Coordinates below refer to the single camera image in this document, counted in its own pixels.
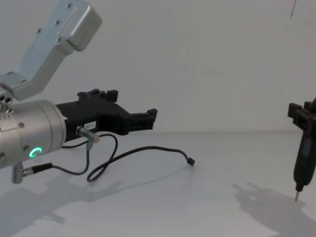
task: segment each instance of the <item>black electric screwdriver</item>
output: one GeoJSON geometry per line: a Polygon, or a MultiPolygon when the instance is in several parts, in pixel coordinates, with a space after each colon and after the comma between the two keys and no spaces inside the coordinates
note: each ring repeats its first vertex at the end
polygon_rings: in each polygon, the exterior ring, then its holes
{"type": "Polygon", "coordinates": [[[290,104],[288,116],[303,131],[294,167],[297,201],[304,186],[310,184],[316,167],[316,99],[313,102],[305,102],[304,107],[290,104]]]}

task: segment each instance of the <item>black cable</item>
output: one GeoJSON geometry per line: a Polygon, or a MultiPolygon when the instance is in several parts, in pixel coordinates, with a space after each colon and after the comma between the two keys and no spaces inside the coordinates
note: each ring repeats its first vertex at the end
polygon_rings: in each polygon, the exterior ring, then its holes
{"type": "MultiPolygon", "coordinates": [[[[108,134],[107,133],[107,134],[100,135],[100,137],[107,137],[107,136],[114,138],[114,140],[115,140],[115,148],[114,148],[114,150],[113,150],[113,152],[112,152],[112,154],[111,154],[111,156],[110,156],[110,158],[109,158],[109,160],[107,162],[105,162],[105,163],[101,164],[100,166],[96,167],[93,171],[91,171],[89,173],[89,175],[87,176],[87,182],[94,182],[94,181],[96,181],[104,173],[104,171],[107,169],[107,167],[111,163],[113,163],[113,162],[115,162],[115,161],[117,161],[119,159],[122,159],[122,158],[124,158],[126,156],[129,156],[129,155],[131,155],[133,153],[137,153],[137,152],[145,151],[145,150],[160,150],[160,151],[166,151],[166,152],[180,153],[180,154],[182,154],[185,157],[185,159],[186,159],[186,161],[187,161],[187,163],[189,165],[193,166],[194,163],[195,163],[195,160],[190,158],[190,157],[188,157],[187,154],[185,152],[183,152],[182,150],[171,149],[171,148],[166,148],[166,147],[158,147],[158,146],[139,147],[139,148],[136,148],[134,150],[125,152],[125,153],[123,153],[123,154],[121,154],[121,155],[119,155],[117,157],[114,157],[116,152],[117,152],[117,150],[118,150],[119,141],[118,141],[117,137],[115,135],[112,135],[112,134],[108,134]]],[[[82,146],[82,145],[84,145],[86,143],[87,143],[87,141],[79,143],[79,144],[74,145],[74,146],[63,146],[62,148],[65,148],[65,149],[76,148],[76,147],[82,146]]],[[[52,165],[51,168],[59,169],[59,170],[61,170],[63,172],[66,172],[66,173],[72,174],[72,175],[83,175],[89,169],[89,165],[90,165],[90,151],[86,151],[86,166],[85,166],[85,169],[82,172],[73,172],[73,171],[64,169],[64,168],[62,168],[60,166],[56,166],[56,165],[52,165]]]]}
{"type": "MultiPolygon", "coordinates": [[[[117,152],[117,149],[119,146],[119,141],[118,141],[117,137],[112,135],[112,134],[102,134],[102,135],[100,135],[100,137],[113,137],[115,140],[115,148],[114,148],[113,153],[109,159],[109,160],[111,160],[114,157],[115,153],[117,152]]],[[[65,149],[76,148],[76,147],[80,147],[86,143],[88,143],[88,142],[85,141],[85,142],[79,143],[79,144],[74,145],[74,146],[62,146],[62,148],[65,148],[65,149]]],[[[86,151],[86,165],[85,165],[85,169],[82,172],[73,172],[73,171],[67,170],[63,167],[56,166],[56,165],[53,165],[52,168],[59,169],[59,170],[64,171],[68,174],[79,176],[79,175],[85,174],[87,172],[87,170],[89,169],[89,166],[90,166],[90,151],[86,151]]]]}

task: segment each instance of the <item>cable connector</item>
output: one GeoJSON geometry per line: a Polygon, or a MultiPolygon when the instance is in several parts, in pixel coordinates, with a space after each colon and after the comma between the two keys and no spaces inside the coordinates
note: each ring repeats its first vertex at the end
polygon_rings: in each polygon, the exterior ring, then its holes
{"type": "Polygon", "coordinates": [[[192,159],[191,157],[189,157],[189,158],[187,159],[187,163],[188,163],[189,165],[191,165],[191,166],[193,166],[195,162],[196,162],[196,161],[195,161],[194,159],[192,159]]]}
{"type": "Polygon", "coordinates": [[[41,165],[36,165],[32,166],[26,169],[23,169],[23,177],[27,177],[36,173],[40,173],[44,170],[51,169],[53,167],[52,163],[47,163],[47,164],[41,164],[41,165]]]}
{"type": "Polygon", "coordinates": [[[91,151],[93,144],[98,143],[100,141],[100,136],[98,136],[97,134],[93,132],[90,132],[88,129],[84,127],[81,127],[81,126],[77,127],[76,133],[77,135],[88,139],[88,142],[86,145],[87,151],[91,151]]]}

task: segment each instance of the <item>green led ring light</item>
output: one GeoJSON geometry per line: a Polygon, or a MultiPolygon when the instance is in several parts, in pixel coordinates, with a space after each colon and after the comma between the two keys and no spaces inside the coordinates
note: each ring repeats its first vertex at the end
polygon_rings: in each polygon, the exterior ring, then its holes
{"type": "Polygon", "coordinates": [[[33,150],[31,150],[29,156],[30,156],[30,158],[35,158],[39,154],[41,154],[42,151],[43,151],[43,149],[41,147],[35,147],[33,150]]]}

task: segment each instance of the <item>white label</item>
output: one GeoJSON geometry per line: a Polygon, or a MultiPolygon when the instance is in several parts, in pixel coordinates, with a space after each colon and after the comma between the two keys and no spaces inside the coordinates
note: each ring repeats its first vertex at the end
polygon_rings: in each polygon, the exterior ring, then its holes
{"type": "Polygon", "coordinates": [[[92,130],[95,128],[96,125],[97,125],[97,121],[94,121],[94,122],[86,123],[84,125],[84,128],[88,130],[92,130]]]}

